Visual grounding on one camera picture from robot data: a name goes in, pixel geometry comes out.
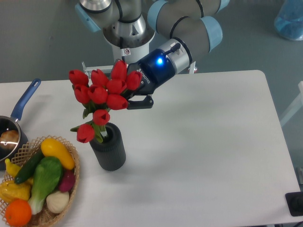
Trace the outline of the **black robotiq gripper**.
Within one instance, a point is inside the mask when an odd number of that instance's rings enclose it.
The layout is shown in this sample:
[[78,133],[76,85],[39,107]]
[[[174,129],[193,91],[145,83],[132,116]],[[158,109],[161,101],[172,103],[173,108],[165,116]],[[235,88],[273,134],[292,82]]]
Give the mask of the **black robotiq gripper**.
[[[172,53],[172,50],[156,49],[130,65],[123,59],[116,59],[115,66],[123,63],[128,73],[138,71],[142,74],[139,87],[135,91],[127,91],[126,93],[126,96],[129,97],[127,110],[153,107],[152,94],[154,90],[176,75],[176,69],[170,59]],[[143,99],[134,100],[135,97],[143,97]]]

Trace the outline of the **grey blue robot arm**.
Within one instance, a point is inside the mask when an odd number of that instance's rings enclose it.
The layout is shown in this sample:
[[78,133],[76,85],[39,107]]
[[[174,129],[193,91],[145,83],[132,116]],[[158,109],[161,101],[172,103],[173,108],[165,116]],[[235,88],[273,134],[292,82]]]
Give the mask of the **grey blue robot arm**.
[[184,69],[193,73],[196,60],[222,41],[213,15],[227,5],[226,0],[80,0],[75,11],[87,29],[102,31],[115,60],[142,74],[139,87],[123,96],[127,109],[147,109],[155,89]]

